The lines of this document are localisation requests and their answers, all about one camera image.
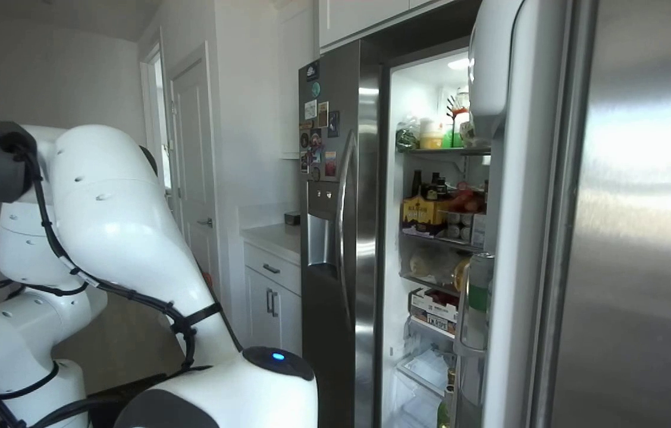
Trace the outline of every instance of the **kitchen cabinet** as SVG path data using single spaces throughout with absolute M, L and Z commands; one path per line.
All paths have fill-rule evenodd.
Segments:
M 320 0 L 320 51 L 345 46 L 450 0 Z
M 269 249 L 245 246 L 245 290 L 250 306 L 247 344 L 303 353 L 301 266 Z

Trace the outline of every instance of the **doorway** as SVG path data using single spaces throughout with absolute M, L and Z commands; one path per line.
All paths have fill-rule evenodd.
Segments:
M 169 72 L 171 199 L 182 233 L 219 292 L 212 111 L 204 47 Z

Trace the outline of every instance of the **countertop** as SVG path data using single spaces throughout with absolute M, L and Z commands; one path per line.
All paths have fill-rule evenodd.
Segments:
M 259 229 L 245 229 L 243 240 L 277 255 L 278 259 L 285 259 L 288 265 L 301 266 L 303 242 L 301 242 L 301 227 L 259 227 Z

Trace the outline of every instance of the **bottle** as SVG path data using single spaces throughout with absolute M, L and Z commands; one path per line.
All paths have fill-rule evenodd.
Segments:
M 403 229 L 416 229 L 420 227 L 420 204 L 425 202 L 425 171 L 414 168 L 409 197 L 403 199 Z
M 454 419 L 454 372 L 448 372 L 448 391 L 435 412 L 435 428 L 453 428 Z
M 440 180 L 440 174 L 433 171 L 432 184 L 426 185 L 426 199 L 438 199 L 438 180 Z
M 448 180 L 435 171 L 432 178 L 432 185 L 435 189 L 438 199 L 450 199 Z

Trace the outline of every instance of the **refrigerator drawer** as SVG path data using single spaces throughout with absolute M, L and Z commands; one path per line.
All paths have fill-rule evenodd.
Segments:
M 245 266 L 288 288 L 290 292 L 303 296 L 301 266 L 283 261 L 277 255 L 264 253 L 256 246 L 245 246 Z

